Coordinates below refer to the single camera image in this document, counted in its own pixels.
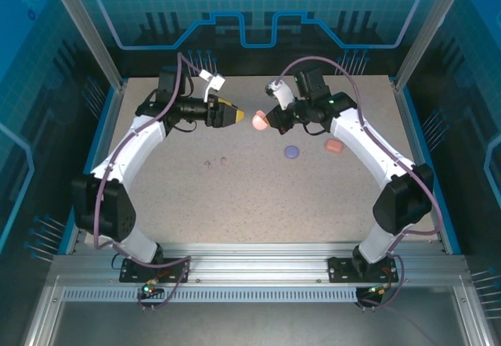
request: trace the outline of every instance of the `orange sponge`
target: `orange sponge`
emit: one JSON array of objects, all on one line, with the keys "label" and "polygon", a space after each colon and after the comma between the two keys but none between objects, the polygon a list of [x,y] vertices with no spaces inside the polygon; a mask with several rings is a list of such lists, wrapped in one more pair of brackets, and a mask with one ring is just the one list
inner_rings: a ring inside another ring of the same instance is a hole
[{"label": "orange sponge", "polygon": [[343,143],[334,139],[328,139],[326,142],[326,150],[332,153],[341,153]]}]

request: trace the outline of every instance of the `speckled tabletop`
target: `speckled tabletop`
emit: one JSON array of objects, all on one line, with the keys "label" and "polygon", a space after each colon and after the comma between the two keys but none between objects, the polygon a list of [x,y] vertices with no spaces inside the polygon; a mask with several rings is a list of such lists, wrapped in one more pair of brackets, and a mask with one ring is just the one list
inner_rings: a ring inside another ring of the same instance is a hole
[{"label": "speckled tabletop", "polygon": [[[271,79],[227,77],[218,96],[244,110],[244,120],[222,129],[199,123],[190,134],[173,131],[153,151],[129,193],[145,234],[162,243],[314,243],[366,237],[380,191],[350,150],[327,152],[324,144],[331,135],[312,137],[301,127],[283,136],[277,130],[258,132],[252,127],[257,110],[268,112],[276,104],[264,93]],[[411,157],[388,77],[355,79],[366,118],[391,145]],[[202,83],[195,80],[194,96],[200,96]],[[295,91],[291,77],[286,81]],[[128,81],[112,148],[157,82],[157,78]],[[341,76],[326,77],[326,83],[332,93],[354,96]],[[285,158],[289,145],[299,148],[298,158]],[[429,215],[416,227],[432,228]]]}]

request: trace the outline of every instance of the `gray floor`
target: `gray floor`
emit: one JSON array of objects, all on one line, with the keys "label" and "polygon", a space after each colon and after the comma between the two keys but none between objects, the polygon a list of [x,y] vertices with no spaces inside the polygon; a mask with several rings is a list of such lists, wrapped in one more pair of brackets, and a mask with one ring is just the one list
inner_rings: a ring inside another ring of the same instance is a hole
[{"label": "gray floor", "polygon": [[[404,289],[391,306],[441,346],[464,345],[447,291]],[[354,304],[179,304],[142,313],[133,304],[66,303],[52,346],[429,346],[401,314]]]},{"label": "gray floor", "polygon": [[[140,227],[148,236],[175,243],[316,243],[365,238],[380,191],[350,150],[328,153],[324,143],[330,135],[311,137],[301,127],[284,136],[252,127],[257,110],[268,112],[276,105],[263,91],[270,80],[228,77],[218,95],[244,110],[246,118],[218,130],[199,124],[191,134],[173,131],[150,155],[129,193]],[[388,77],[359,76],[356,81],[367,119],[390,144],[411,157]],[[287,82],[296,89],[290,78]],[[332,93],[344,91],[353,96],[341,76],[326,77],[326,83]],[[195,84],[194,96],[200,96],[198,78]],[[156,86],[156,78],[128,81],[112,147],[127,132],[136,107]],[[299,148],[299,158],[285,158],[283,150],[288,145]],[[204,165],[207,160],[211,170]],[[429,216],[416,228],[432,229]]]}]

